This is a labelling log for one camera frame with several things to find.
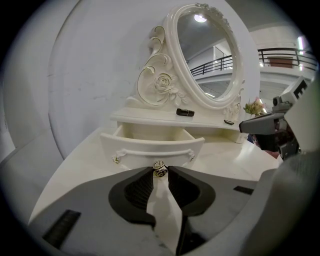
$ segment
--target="white vanity table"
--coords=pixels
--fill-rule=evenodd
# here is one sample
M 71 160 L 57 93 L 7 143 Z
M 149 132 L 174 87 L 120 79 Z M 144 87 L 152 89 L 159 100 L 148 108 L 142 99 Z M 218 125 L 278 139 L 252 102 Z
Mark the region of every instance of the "white vanity table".
M 251 181 L 258 181 L 262 172 L 278 167 L 275 158 L 248 142 L 246 134 L 239 131 L 239 123 L 244 119 L 241 105 L 252 93 L 259 93 L 260 81 L 253 79 L 257 76 L 251 76 L 259 72 L 258 62 L 252 63 L 241 54 L 247 42 L 240 41 L 239 36 L 243 37 L 244 33 L 232 30 L 233 23 L 240 18 L 235 19 L 233 13 L 229 17 L 227 4 L 220 2 L 218 5 L 219 10 L 206 4 L 177 6 L 170 11 L 163 26 L 152 29 L 151 56 L 138 77 L 135 94 L 126 100 L 124 108 L 110 117 L 117 121 L 118 129 L 108 134 L 99 128 L 73 150 L 44 188 L 29 221 L 82 183 L 152 166 L 156 160 Z M 180 48 L 178 20 L 195 14 L 202 14 L 222 31 L 232 53 L 231 81 L 217 98 L 206 95 L 198 86 Z M 252 48 L 252 56 L 254 54 L 257 50 Z M 176 115 L 177 108 L 195 111 L 195 115 Z M 168 189 L 168 177 L 155 177 L 154 184 L 149 201 L 165 195 L 169 204 L 162 212 L 156 212 L 150 204 L 147 212 L 161 223 L 155 227 L 155 232 L 174 251 L 180 233 L 181 211 Z

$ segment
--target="white wall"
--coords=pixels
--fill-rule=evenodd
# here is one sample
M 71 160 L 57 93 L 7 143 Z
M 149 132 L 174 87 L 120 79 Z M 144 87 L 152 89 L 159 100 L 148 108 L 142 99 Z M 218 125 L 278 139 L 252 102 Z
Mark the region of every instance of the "white wall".
M 4 63 L 4 112 L 16 149 L 1 163 L 0 174 L 23 223 L 63 161 L 48 118 L 47 75 L 56 37 L 76 3 L 55 0 L 41 6 L 19 32 Z
M 15 145 L 11 139 L 4 110 L 3 71 L 0 70 L 0 163 L 13 151 Z
M 291 25 L 273 26 L 250 32 L 257 49 L 263 48 L 298 48 L 301 32 Z

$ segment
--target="railing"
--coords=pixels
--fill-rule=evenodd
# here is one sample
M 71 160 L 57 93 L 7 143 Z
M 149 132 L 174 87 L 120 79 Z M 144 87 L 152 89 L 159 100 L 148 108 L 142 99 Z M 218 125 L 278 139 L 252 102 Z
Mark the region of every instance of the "railing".
M 306 68 L 316 70 L 317 59 L 311 51 L 295 48 L 266 48 L 258 50 L 259 65 L 261 67 L 299 67 L 300 70 Z M 191 69 L 191 74 L 195 77 L 208 72 L 233 69 L 232 55 L 209 61 Z

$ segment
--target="drawer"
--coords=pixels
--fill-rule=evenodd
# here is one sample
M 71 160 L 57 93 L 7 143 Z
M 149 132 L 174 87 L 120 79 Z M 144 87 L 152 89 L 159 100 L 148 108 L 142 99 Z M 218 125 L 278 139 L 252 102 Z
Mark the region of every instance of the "drawer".
M 134 123 L 123 123 L 113 135 L 103 132 L 100 140 L 106 160 L 125 170 L 153 166 L 158 160 L 190 168 L 205 142 L 181 127 Z

